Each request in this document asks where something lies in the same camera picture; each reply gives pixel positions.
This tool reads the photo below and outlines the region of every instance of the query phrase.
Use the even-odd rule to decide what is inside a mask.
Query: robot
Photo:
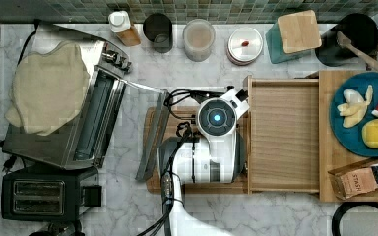
[[[236,123],[249,109],[247,92],[234,88],[228,88],[225,94],[181,90],[188,91],[188,96],[200,103],[193,118],[199,132],[192,132],[190,119],[186,118],[188,121],[179,124],[176,132],[181,137],[167,139],[158,149],[163,218],[146,231],[154,229],[151,235],[156,235],[164,225],[166,236],[232,235],[189,215],[184,209],[181,186],[231,183],[241,173],[246,148]],[[170,96],[174,94],[184,93],[174,91]]]

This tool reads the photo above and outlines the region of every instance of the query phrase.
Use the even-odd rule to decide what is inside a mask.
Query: wooden lid
[[[321,46],[317,18],[312,10],[278,18],[284,53],[294,53]]]

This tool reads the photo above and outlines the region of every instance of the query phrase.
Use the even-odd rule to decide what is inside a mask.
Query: banana slice
[[[338,109],[340,112],[345,111],[345,110],[349,109],[349,104],[348,104],[348,103],[343,103],[343,104],[341,104],[341,105],[338,105],[338,106],[337,106],[337,109]]]
[[[367,106],[370,105],[372,98],[373,98],[373,86],[369,85],[366,91],[366,105]]]
[[[351,128],[357,125],[366,115],[367,112],[367,102],[364,98],[353,89],[346,89],[343,93],[346,102],[349,107],[348,110],[341,112],[345,115],[345,120],[343,121],[343,126],[345,128]],[[373,95],[373,87],[369,86],[366,91],[366,98],[371,102]]]
[[[366,115],[367,106],[361,106],[361,108],[353,115],[346,116],[343,122],[345,128],[351,128],[358,124]]]
[[[364,106],[367,106],[367,105],[366,105],[366,102],[358,102],[358,103],[354,103],[354,104],[352,104],[352,105],[349,105],[349,106],[348,106],[348,109],[341,111],[341,112],[340,112],[340,115],[341,115],[341,116],[350,116],[350,115],[354,115],[354,114],[357,113],[360,109],[362,109]]]

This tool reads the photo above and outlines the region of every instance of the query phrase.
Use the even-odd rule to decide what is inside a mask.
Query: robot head
[[[218,98],[201,103],[197,114],[199,131],[207,137],[220,137],[235,133],[236,123],[249,109],[244,91],[234,88]]]
[[[232,132],[237,116],[231,104],[221,98],[205,101],[198,113],[198,128],[201,133],[223,136]]]

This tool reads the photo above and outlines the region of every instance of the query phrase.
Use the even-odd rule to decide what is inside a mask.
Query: flatbread
[[[5,117],[27,134],[49,135],[79,114],[89,78],[74,42],[61,42],[47,54],[30,54],[15,73]]]

